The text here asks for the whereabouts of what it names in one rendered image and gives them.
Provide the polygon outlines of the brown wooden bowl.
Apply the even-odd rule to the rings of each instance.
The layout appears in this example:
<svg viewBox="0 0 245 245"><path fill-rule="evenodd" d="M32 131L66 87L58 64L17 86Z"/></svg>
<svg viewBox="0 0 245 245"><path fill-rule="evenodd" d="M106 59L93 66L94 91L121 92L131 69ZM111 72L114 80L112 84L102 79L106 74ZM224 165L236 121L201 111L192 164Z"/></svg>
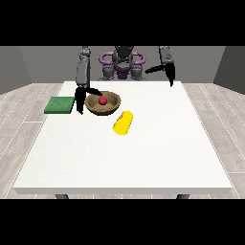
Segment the brown wooden bowl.
<svg viewBox="0 0 245 245"><path fill-rule="evenodd" d="M97 116L108 116L119 108L121 98L114 92L102 91L101 96L89 95L84 104L91 113Z"/></svg>

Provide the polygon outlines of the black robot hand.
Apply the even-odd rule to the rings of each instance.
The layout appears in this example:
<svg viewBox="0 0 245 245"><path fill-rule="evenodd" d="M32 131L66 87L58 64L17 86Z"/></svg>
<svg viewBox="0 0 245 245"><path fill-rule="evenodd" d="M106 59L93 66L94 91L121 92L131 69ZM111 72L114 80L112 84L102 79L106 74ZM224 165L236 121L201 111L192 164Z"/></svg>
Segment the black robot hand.
<svg viewBox="0 0 245 245"><path fill-rule="evenodd" d="M83 105L84 105L87 93L92 94L92 95L101 96L101 92L96 88L79 86L75 92L75 99L77 102L77 111L80 114L83 114Z"/></svg>
<svg viewBox="0 0 245 245"><path fill-rule="evenodd" d="M164 71L166 73L170 85L173 85L173 82L175 80L175 65L173 63L161 64L158 66L151 67L147 69L145 72L149 74L159 71Z"/></svg>

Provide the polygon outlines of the green square pad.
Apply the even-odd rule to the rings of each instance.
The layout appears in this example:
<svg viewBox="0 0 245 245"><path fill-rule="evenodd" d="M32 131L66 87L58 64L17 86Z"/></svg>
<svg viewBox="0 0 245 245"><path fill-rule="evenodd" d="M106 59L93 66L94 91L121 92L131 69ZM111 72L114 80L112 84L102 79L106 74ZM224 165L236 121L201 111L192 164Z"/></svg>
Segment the green square pad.
<svg viewBox="0 0 245 245"><path fill-rule="evenodd" d="M50 97L45 114L70 114L74 106L74 97Z"/></svg>

